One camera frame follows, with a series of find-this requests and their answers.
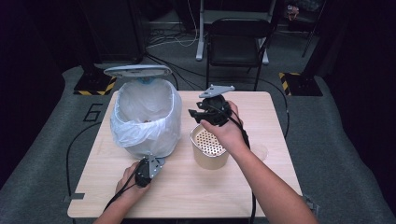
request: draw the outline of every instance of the wire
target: wire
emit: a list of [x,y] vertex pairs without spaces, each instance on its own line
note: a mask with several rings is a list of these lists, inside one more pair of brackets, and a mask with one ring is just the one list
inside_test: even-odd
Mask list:
[[172,69],[172,71],[174,72],[174,74],[178,75],[178,76],[179,76],[183,81],[185,81],[194,91],[195,91],[195,88],[194,88],[193,86],[199,88],[200,90],[203,90],[202,87],[200,87],[200,86],[198,86],[197,84],[195,84],[195,83],[193,83],[193,82],[187,80],[186,78],[184,78],[184,77],[178,72],[177,68],[179,68],[179,69],[181,69],[181,70],[184,70],[184,71],[187,71],[187,72],[190,72],[190,73],[193,73],[193,74],[198,75],[198,76],[202,76],[202,77],[203,77],[204,75],[201,75],[201,74],[192,72],[192,71],[187,70],[187,69],[185,69],[185,68],[182,68],[182,67],[180,67],[180,66],[178,66],[178,65],[176,65],[176,64],[174,64],[174,63],[169,63],[168,61],[163,60],[163,59],[160,59],[160,58],[158,58],[158,57],[155,57],[155,56],[153,56],[153,55],[151,55],[151,54],[149,54],[149,53],[146,53],[146,56],[147,56],[149,59],[151,59],[152,61],[156,62],[156,63],[160,63],[160,62],[161,62],[161,63],[166,64],[168,67],[170,67],[170,68]]
[[[244,127],[243,127],[243,123],[242,120],[239,118],[239,116],[233,111],[232,113],[236,116],[236,118],[238,119],[238,121],[236,121],[235,119],[233,119],[231,117],[231,115],[228,115],[227,113],[225,113],[224,111],[214,107],[213,105],[208,105],[210,108],[213,108],[215,110],[217,110],[218,112],[224,114],[225,116],[227,116],[227,118],[232,121],[238,128],[239,130],[241,130],[241,134],[244,138],[245,144],[247,145],[247,147],[250,149],[250,143],[248,141],[248,133],[245,131]],[[253,224],[254,223],[254,218],[256,216],[256,196],[254,195],[253,191],[251,192],[251,200],[252,200],[252,208],[251,208],[251,215],[250,215],[250,220],[249,223]]]
[[[154,47],[156,45],[161,45],[164,40],[167,39],[178,39],[187,36],[188,34],[183,31],[180,26],[178,30],[174,30],[175,26],[170,28],[170,29],[152,29],[150,32],[150,37],[149,37],[149,48]],[[176,32],[175,34],[170,34],[166,35],[165,31],[167,32]]]
[[264,80],[264,79],[260,79],[260,81],[263,81],[263,82],[268,83],[268,84],[270,84],[271,86],[273,86],[275,89],[277,89],[277,90],[280,92],[280,94],[281,94],[282,97],[283,97],[283,101],[285,102],[285,107],[286,107],[286,116],[287,116],[286,131],[285,131],[285,133],[283,134],[283,137],[286,139],[286,138],[288,137],[289,126],[290,126],[289,105],[288,105],[288,101],[287,101],[287,99],[286,99],[286,95],[283,93],[283,91],[282,91],[280,88],[278,88],[278,87],[277,87],[276,85],[274,85],[273,83],[271,83],[271,82],[269,82],[269,81],[266,81],[266,80]]
[[125,184],[124,184],[124,185],[122,186],[122,188],[119,190],[119,192],[117,192],[117,193],[113,196],[113,198],[111,198],[110,201],[107,203],[107,205],[106,205],[106,207],[105,207],[105,210],[106,210],[112,203],[114,203],[114,202],[121,196],[121,194],[122,194],[123,192],[125,192],[126,190],[128,190],[128,189],[130,189],[131,187],[133,187],[133,186],[136,185],[136,183],[133,183],[132,186],[128,187],[129,182],[131,181],[132,177],[133,177],[134,174],[136,173],[137,168],[140,166],[140,164],[141,164],[142,162],[143,162],[143,160],[140,161],[140,162],[136,165],[136,167],[134,168],[134,171],[133,171],[133,172],[131,173],[131,175],[128,177],[128,180],[125,182]]
[[[179,24],[179,30],[180,30],[180,32],[179,32],[178,34],[176,34],[176,35],[163,35],[164,32],[162,32],[163,34],[154,35],[153,37],[155,37],[155,39],[150,40],[150,41],[149,41],[150,45],[147,46],[146,48],[149,49],[149,48],[154,48],[154,47],[157,47],[157,46],[160,46],[160,45],[164,45],[164,44],[173,44],[173,43],[178,43],[178,44],[180,44],[180,45],[183,46],[183,47],[189,47],[189,46],[191,46],[193,43],[195,43],[195,41],[198,40],[198,30],[197,30],[197,25],[196,25],[196,22],[195,22],[195,18],[194,18],[193,15],[192,15],[190,0],[188,0],[187,3],[188,3],[188,6],[189,6],[189,12],[190,12],[190,15],[191,15],[191,18],[192,18],[192,22],[193,22],[193,24],[194,24],[194,30],[195,30],[194,39],[191,39],[191,40],[180,40],[180,38],[187,36],[187,33],[186,33],[186,31],[185,31],[185,32],[181,32],[181,27],[180,27],[181,22],[180,22],[180,20],[179,20],[179,23],[178,23],[178,24]],[[175,39],[176,41],[160,42],[160,41],[164,41],[164,40],[166,40],[166,39]],[[184,43],[184,42],[190,42],[190,44],[184,45],[184,44],[182,44],[182,43]]]
[[69,174],[69,154],[70,154],[70,150],[74,144],[74,142],[76,141],[76,139],[82,135],[85,131],[89,130],[91,127],[96,126],[98,124],[101,124],[102,122],[97,122],[94,123],[88,127],[86,127],[85,129],[83,129],[81,132],[79,132],[74,139],[71,141],[71,143],[69,144],[69,147],[67,148],[67,152],[66,152],[66,181],[67,181],[67,192],[68,192],[68,196],[71,198],[72,197],[72,190],[70,187],[70,174]]

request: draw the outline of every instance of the black device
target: black device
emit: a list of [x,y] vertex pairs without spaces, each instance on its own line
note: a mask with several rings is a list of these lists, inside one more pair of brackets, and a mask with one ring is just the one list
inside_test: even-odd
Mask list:
[[222,126],[228,121],[231,116],[231,108],[228,102],[225,101],[222,95],[213,98],[206,98],[202,102],[197,103],[198,108],[203,109],[204,112],[197,112],[189,109],[190,115],[195,118],[197,123],[201,119],[207,120],[212,125]]
[[233,90],[233,86],[211,86],[200,95],[200,98],[205,99],[197,103],[198,108],[203,109],[204,112],[197,112],[196,110],[189,109],[190,115],[195,118],[197,123],[199,123],[201,119],[205,119],[212,125],[224,125],[229,120],[233,111],[221,94]]
[[134,181],[140,188],[145,188],[151,182],[151,177],[149,175],[149,160],[147,158],[139,162],[136,168]]

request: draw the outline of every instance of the chair leg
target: chair leg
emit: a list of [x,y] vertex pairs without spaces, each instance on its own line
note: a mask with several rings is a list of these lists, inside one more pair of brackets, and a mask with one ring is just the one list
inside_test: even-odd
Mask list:
[[206,62],[206,89],[209,88],[209,59]]
[[254,91],[256,91],[257,90],[257,85],[259,84],[259,77],[260,77],[260,71],[262,70],[262,66],[260,65],[258,68],[257,68],[257,75],[256,75],[256,81],[254,82]]
[[271,31],[271,33],[268,35],[268,42],[267,42],[267,48],[270,48],[271,42],[272,42],[272,38],[273,38],[273,34],[276,31],[277,25],[275,28],[273,28],[273,30]]

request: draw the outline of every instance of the person's right hand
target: person's right hand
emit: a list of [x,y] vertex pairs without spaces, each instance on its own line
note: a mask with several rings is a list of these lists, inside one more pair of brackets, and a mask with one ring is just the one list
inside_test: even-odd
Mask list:
[[[122,188],[122,186],[125,185],[126,181],[128,180],[129,176],[134,172],[134,169],[136,168],[138,163],[139,162],[136,161],[134,162],[134,164],[132,164],[132,166],[125,169],[122,179],[117,184],[116,193]],[[125,190],[117,199],[117,201],[121,201],[123,202],[123,204],[128,206],[128,209],[130,209],[135,203],[137,203],[143,197],[143,195],[146,194],[150,187],[150,184],[148,184],[145,188],[139,188],[138,186],[131,187],[132,185],[134,185],[134,177],[131,179],[127,186],[127,188],[129,189]]]
[[[237,117],[239,116],[238,107],[232,101],[227,102],[230,104],[231,110],[233,111],[232,118],[237,122],[240,121],[242,125],[242,120]],[[231,154],[238,150],[238,148],[242,148],[246,145],[241,130],[231,120],[228,120],[228,122],[221,127],[214,126],[204,119],[202,119],[200,123],[208,132],[213,133],[221,145]]]

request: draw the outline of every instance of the gray carpet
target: gray carpet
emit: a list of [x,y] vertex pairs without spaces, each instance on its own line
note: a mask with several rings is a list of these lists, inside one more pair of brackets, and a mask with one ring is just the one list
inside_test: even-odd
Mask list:
[[[315,46],[313,43],[306,57],[302,58],[305,43],[306,39],[301,34],[276,33],[268,49],[270,63],[262,68],[258,91],[271,93],[284,132],[288,125],[284,98],[267,82],[281,88],[279,72],[304,70]],[[178,43],[164,44],[148,48],[148,52],[203,75],[205,58],[202,62],[194,60],[196,46],[196,42],[189,47]],[[142,63],[155,62],[145,58]],[[179,68],[175,72],[180,74],[180,77],[176,75],[180,90],[200,91],[205,87],[203,76]],[[72,223],[67,216],[69,204],[62,202],[67,195],[66,152],[82,130],[95,124],[95,121],[84,121],[92,104],[97,104],[93,110],[100,111],[97,121],[101,121],[111,97],[74,95],[73,88],[81,75],[80,67],[64,72],[66,87],[61,101],[0,192],[0,223]],[[189,85],[183,78],[195,85]],[[173,77],[166,79],[176,85]],[[119,78],[113,91],[126,81],[126,78]],[[304,196],[319,206],[320,223],[396,223],[373,174],[347,139],[326,83],[321,77],[316,77],[316,81],[323,92],[322,97],[287,96],[290,128],[286,141]],[[253,88],[244,82],[234,85],[238,90]],[[99,125],[94,125],[83,132],[70,147],[72,191],[76,188],[98,128]],[[77,220],[77,223],[91,222],[92,219]]]

